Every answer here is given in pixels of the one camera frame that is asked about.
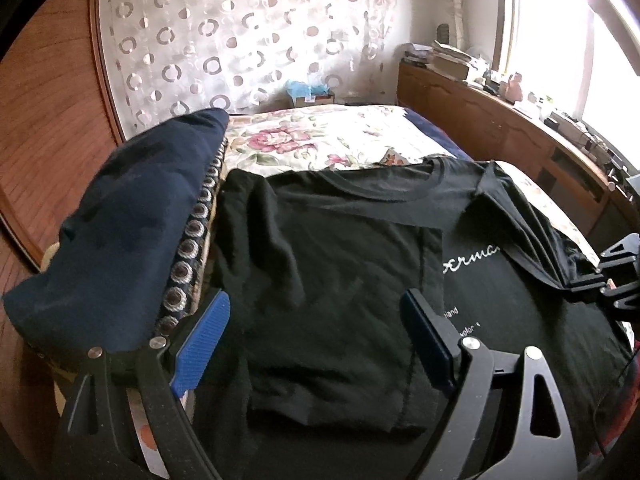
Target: window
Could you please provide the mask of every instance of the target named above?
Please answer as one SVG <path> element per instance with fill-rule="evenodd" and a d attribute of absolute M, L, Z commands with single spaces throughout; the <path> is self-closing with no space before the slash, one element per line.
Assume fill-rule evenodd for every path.
<path fill-rule="evenodd" d="M 507 72 L 520 72 L 525 90 L 551 97 L 640 170 L 640 77 L 587 0 L 507 4 Z"/>
<path fill-rule="evenodd" d="M 640 170 L 640 77 L 604 22 L 595 17 L 593 69 L 582 120 Z"/>

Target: stack of books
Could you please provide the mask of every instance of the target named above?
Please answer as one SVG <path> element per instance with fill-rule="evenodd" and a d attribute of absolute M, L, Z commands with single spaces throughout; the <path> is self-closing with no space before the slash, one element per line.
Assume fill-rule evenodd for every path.
<path fill-rule="evenodd" d="M 488 69 L 489 65 L 482 59 L 470 56 L 466 52 L 447 44 L 433 42 L 430 63 L 427 68 L 448 77 L 449 79 L 473 82 Z"/>
<path fill-rule="evenodd" d="M 432 51 L 433 47 L 431 46 L 419 43 L 408 43 L 404 46 L 402 60 L 414 66 L 426 68 L 430 62 L 430 54 Z"/>

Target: blue clamp pad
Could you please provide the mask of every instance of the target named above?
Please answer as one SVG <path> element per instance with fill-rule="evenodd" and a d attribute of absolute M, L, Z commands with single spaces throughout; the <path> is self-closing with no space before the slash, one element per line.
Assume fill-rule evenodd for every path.
<path fill-rule="evenodd" d="M 174 378 L 170 386 L 178 399 L 198 386 L 229 322 L 230 308 L 229 296 L 220 290 L 175 353 Z"/>

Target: small figurine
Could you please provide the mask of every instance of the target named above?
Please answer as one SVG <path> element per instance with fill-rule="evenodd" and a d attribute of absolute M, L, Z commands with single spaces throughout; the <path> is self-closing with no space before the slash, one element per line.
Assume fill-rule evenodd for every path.
<path fill-rule="evenodd" d="M 515 104 L 516 101 L 522 101 L 522 87 L 520 86 L 522 83 L 522 74 L 516 72 L 509 76 L 509 81 L 507 83 L 507 91 L 504 98 L 510 102 L 511 104 Z"/>

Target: white wall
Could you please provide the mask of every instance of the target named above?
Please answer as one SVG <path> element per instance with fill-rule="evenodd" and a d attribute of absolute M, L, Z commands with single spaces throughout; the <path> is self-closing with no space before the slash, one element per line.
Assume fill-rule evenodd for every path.
<path fill-rule="evenodd" d="M 385 66 L 383 85 L 384 101 L 396 101 L 398 86 L 398 66 L 404 43 L 431 44 L 436 37 L 438 5 L 441 0 L 398 0 L 394 22 L 386 39 L 385 49 L 393 51 L 392 61 Z"/>
<path fill-rule="evenodd" d="M 476 46 L 489 62 L 494 58 L 498 0 L 464 0 L 467 48 Z"/>

